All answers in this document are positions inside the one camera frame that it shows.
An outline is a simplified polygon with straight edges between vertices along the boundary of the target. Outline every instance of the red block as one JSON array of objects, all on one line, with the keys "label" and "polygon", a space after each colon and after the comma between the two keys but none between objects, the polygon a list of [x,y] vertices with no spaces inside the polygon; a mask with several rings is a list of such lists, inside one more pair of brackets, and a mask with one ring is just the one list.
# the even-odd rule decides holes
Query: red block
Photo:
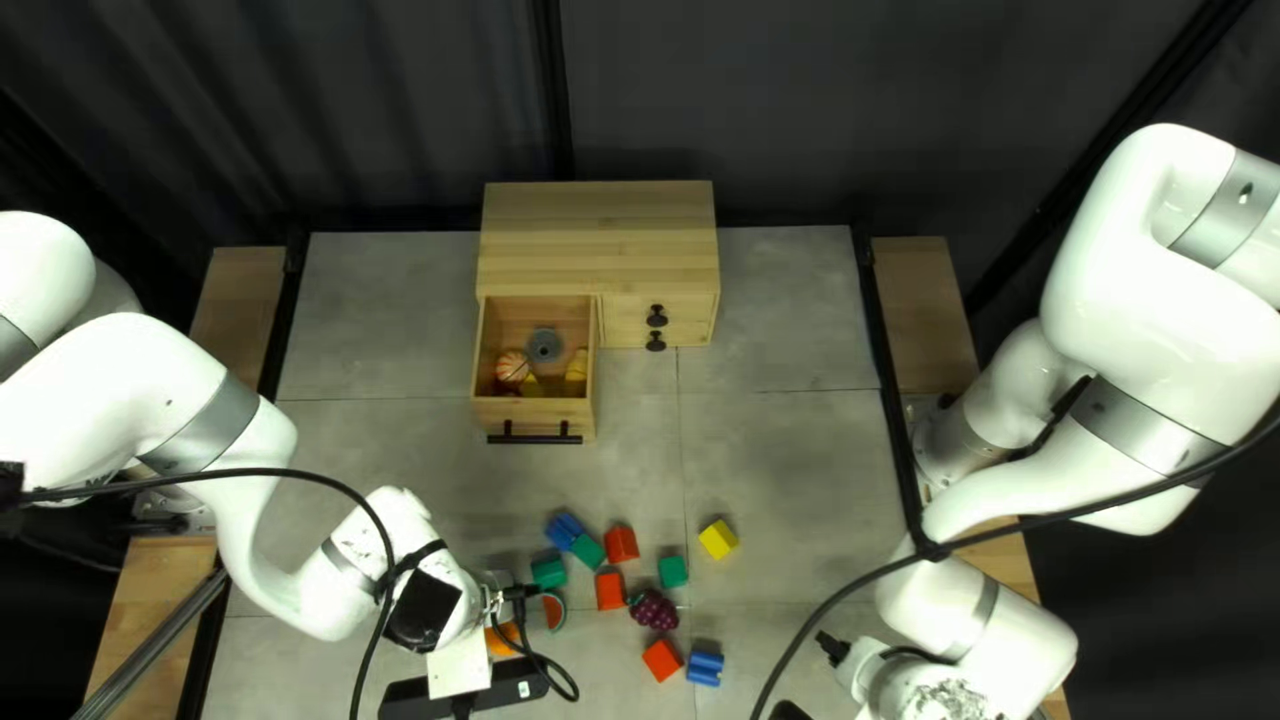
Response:
[{"label": "red block", "polygon": [[644,651],[643,657],[644,664],[653,673],[653,678],[659,683],[675,675],[676,670],[685,666],[685,662],[680,660],[680,655],[676,653],[676,648],[671,646],[671,641],[667,638],[653,643],[649,650]]},{"label": "red block", "polygon": [[604,550],[609,553],[609,562],[617,565],[623,560],[640,557],[640,548],[636,546],[636,532],[626,525],[618,525],[604,533]]},{"label": "red block", "polygon": [[622,587],[621,573],[604,573],[595,577],[595,609],[621,610],[627,606],[627,591]]}]

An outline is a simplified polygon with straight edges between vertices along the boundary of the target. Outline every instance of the black drawer knob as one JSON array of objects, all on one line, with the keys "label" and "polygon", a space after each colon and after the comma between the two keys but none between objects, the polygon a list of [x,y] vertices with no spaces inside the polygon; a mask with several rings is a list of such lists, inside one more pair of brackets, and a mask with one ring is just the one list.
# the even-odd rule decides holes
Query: black drawer knob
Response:
[{"label": "black drawer knob", "polygon": [[662,305],[650,305],[649,310],[652,314],[645,322],[649,323],[650,328],[664,328],[671,322],[662,314]]},{"label": "black drawer knob", "polygon": [[649,334],[653,337],[653,340],[644,343],[645,350],[648,350],[649,352],[662,352],[663,350],[667,350],[667,343],[663,342],[662,340],[662,331],[653,331]]}]

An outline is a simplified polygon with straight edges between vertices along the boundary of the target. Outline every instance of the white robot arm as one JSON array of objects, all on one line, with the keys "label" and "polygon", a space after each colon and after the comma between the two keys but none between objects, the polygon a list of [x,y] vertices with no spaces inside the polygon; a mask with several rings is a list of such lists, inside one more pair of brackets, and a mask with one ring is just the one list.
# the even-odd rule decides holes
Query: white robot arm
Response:
[{"label": "white robot arm", "polygon": [[58,337],[93,281],[93,254],[76,231],[35,213],[0,213],[0,382]]},{"label": "white robot arm", "polygon": [[[283,468],[296,441],[274,405],[188,338],[140,314],[106,315],[67,333],[0,384],[0,461],[20,464],[23,491],[104,483],[132,457],[169,475]],[[284,571],[253,548],[278,482],[244,477],[183,487],[212,509],[221,560],[253,602],[316,638],[344,638],[378,607],[374,588],[387,570],[380,537],[357,509],[298,571]],[[367,501],[397,560],[439,539],[412,493],[385,487]],[[447,550],[402,578],[396,597],[426,578],[451,602],[410,639],[420,652],[474,629],[486,610],[476,582]],[[399,624],[415,634],[413,620]]]},{"label": "white robot arm", "polygon": [[[1277,195],[1280,167],[1201,132],[1126,138],[1076,213],[1041,318],[918,429],[934,491],[925,534],[945,542],[993,518],[1082,506],[1239,443],[1280,395]],[[998,464],[1050,428],[1082,378],[1043,446]],[[1080,521],[1157,533],[1202,486]],[[1065,623],[954,557],[886,577],[876,601],[920,651],[863,638],[838,653],[837,678],[869,717],[1028,717],[1075,661]]]}]

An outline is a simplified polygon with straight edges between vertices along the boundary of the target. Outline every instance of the purple grapes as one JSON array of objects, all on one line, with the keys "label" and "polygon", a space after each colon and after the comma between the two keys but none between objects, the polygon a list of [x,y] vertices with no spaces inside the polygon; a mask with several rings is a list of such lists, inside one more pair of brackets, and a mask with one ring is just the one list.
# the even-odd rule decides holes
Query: purple grapes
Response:
[{"label": "purple grapes", "polygon": [[654,630],[675,630],[680,626],[676,603],[655,589],[646,589],[631,601],[631,618]]}]

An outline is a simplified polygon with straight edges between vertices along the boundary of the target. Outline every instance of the gray disc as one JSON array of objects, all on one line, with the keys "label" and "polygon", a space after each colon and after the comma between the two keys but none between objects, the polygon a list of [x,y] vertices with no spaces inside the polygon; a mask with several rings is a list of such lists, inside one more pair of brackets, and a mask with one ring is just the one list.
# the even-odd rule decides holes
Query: gray disc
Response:
[{"label": "gray disc", "polygon": [[550,328],[538,328],[525,345],[530,363],[554,363],[562,350],[559,336]]}]

